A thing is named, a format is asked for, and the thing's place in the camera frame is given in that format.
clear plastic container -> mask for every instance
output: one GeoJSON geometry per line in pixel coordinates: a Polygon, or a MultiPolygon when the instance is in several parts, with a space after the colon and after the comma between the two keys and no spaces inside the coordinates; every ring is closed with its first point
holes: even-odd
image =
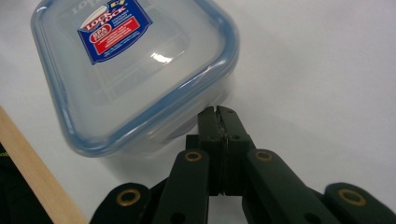
{"type": "Polygon", "coordinates": [[[177,136],[219,99],[239,50],[204,0],[44,0],[32,31],[64,134],[88,157],[177,136]]]}

label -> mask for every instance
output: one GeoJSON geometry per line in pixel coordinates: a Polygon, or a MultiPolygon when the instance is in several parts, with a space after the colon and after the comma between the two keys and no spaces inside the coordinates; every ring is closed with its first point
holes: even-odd
{"type": "Polygon", "coordinates": [[[136,0],[100,6],[78,29],[92,64],[107,61],[132,46],[152,24],[136,0]]]}

screw hole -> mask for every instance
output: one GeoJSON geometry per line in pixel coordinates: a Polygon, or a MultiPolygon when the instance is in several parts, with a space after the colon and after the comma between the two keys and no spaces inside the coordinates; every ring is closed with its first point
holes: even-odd
{"type": "Polygon", "coordinates": [[[137,189],[123,190],[117,196],[117,203],[123,207],[131,206],[140,200],[140,192],[137,189]]]}
{"type": "Polygon", "coordinates": [[[352,189],[340,189],[338,190],[338,195],[345,202],[353,204],[355,206],[362,207],[367,204],[367,201],[364,199],[364,197],[357,191],[352,189]]]}
{"type": "Polygon", "coordinates": [[[271,161],[273,159],[273,155],[265,151],[258,151],[255,156],[260,161],[271,161]]]}
{"type": "Polygon", "coordinates": [[[201,153],[198,153],[196,151],[189,152],[185,155],[185,159],[187,161],[200,161],[201,158],[202,158],[201,153]]]}
{"type": "Polygon", "coordinates": [[[307,213],[307,214],[305,214],[304,217],[305,217],[305,220],[307,220],[309,223],[312,223],[312,224],[320,224],[321,223],[320,218],[315,214],[307,213]]]}
{"type": "Polygon", "coordinates": [[[182,213],[174,213],[171,216],[172,224],[183,224],[186,221],[186,216],[182,213]]]}

wooden board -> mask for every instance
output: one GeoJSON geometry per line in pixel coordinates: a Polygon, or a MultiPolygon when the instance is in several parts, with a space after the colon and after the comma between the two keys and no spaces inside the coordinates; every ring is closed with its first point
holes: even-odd
{"type": "Polygon", "coordinates": [[[54,223],[87,223],[1,106],[0,142],[54,223]]]}

white surface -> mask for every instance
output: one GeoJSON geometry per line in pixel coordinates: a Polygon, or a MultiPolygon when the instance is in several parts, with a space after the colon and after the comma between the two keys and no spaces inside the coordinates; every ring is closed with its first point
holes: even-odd
{"type": "MultiPolygon", "coordinates": [[[[0,104],[87,218],[117,185],[168,176],[184,137],[147,158],[88,159],[64,141],[30,31],[37,0],[0,2],[0,104]]],[[[396,211],[396,4],[216,0],[241,54],[234,109],[257,147],[313,189],[360,186],[396,211]]],[[[209,223],[246,223],[239,199],[211,199],[209,223]]]]}

